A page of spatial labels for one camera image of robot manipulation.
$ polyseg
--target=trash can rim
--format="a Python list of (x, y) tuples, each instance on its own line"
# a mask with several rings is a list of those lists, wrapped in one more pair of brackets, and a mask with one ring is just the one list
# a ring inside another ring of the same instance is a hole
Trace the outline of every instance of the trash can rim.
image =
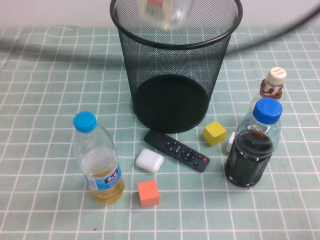
[(191, 49), (198, 49), (198, 48), (203, 48), (203, 47), (207, 47), (209, 45), (215, 44), (223, 39), (225, 39), (227, 36), (231, 35), (239, 26), (242, 17), (243, 17), (243, 7), (242, 4), (240, 2), (240, 0), (233, 0), (238, 8), (238, 15), (236, 17), (236, 19), (233, 22), (233, 25), (224, 33), (216, 36), (215, 38), (209, 39), (209, 40), (205, 40), (205, 41), (200, 41), (200, 42), (196, 42), (196, 43), (190, 43), (190, 44), (167, 44), (167, 43), (161, 43), (161, 42), (155, 42), (155, 41), (150, 41), (150, 40), (146, 40), (143, 39), (142, 37), (139, 37), (135, 34), (133, 34), (132, 32), (128, 31), (124, 26), (122, 26), (118, 19), (117, 19), (117, 13), (116, 13), (116, 9), (115, 9), (115, 5), (116, 2), (118, 0), (111, 0), (110, 3), (110, 16), (111, 19), (114, 23), (114, 25), (118, 28), (119, 31), (121, 31), (123, 34), (125, 34), (128, 38), (152, 47), (152, 48), (157, 48), (157, 49), (164, 49), (164, 50), (191, 50)]

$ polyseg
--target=black remote control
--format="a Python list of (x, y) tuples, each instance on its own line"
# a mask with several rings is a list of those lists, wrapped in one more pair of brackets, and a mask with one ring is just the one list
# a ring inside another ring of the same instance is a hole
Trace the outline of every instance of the black remote control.
[(200, 154), (172, 137), (155, 130), (149, 130), (144, 137), (144, 141), (200, 173), (206, 169), (210, 162), (208, 157)]

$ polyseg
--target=white wall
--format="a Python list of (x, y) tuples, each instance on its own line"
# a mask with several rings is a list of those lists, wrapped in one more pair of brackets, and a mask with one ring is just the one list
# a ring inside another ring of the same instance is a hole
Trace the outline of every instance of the white wall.
[[(110, 1), (2, 0), (0, 28), (49, 25), (110, 27), (113, 26), (109, 14)], [(242, 0), (242, 4), (242, 26), (279, 27), (302, 16), (320, 4), (320, 0)], [(320, 16), (314, 24), (320, 26)]]

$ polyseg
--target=small bottle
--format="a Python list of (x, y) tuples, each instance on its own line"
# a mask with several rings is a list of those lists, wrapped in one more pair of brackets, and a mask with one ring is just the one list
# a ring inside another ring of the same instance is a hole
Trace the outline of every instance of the small bottle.
[(79, 112), (73, 125), (73, 153), (93, 196), (104, 203), (115, 202), (124, 191), (124, 180), (114, 142), (92, 112)]
[(269, 97), (280, 100), (286, 77), (287, 73), (283, 68), (271, 68), (266, 78), (261, 81), (260, 92), (251, 100), (250, 111), (254, 110), (259, 99)]
[(224, 168), (234, 185), (250, 187), (259, 182), (279, 142), (281, 113), (281, 104), (265, 97), (239, 124)]

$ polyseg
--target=black cable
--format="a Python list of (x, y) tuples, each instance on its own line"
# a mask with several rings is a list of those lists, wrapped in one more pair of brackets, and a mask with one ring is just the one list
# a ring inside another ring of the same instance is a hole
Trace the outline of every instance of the black cable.
[(303, 25), (305, 25), (306, 23), (311, 21), (313, 18), (315, 18), (319, 14), (320, 14), (320, 4), (318, 4), (318, 6), (316, 6), (312, 11), (310, 11), (305, 17), (303, 17), (300, 20), (296, 21), (295, 23), (285, 27), (284, 30), (281, 30), (278, 33), (273, 34), (271, 36), (264, 37), (260, 40), (257, 40), (256, 42), (249, 43), (244, 46), (237, 47), (237, 48), (234, 48), (231, 50), (227, 50), (226, 55), (237, 54), (239, 52), (243, 52), (243, 51), (247, 51), (247, 50), (250, 50), (253, 48), (257, 48), (257, 47), (260, 47), (268, 42), (272, 42), (274, 40), (277, 40), (277, 39), (283, 37), (284, 35), (289, 34), (293, 31), (297, 30), (298, 28), (302, 27)]

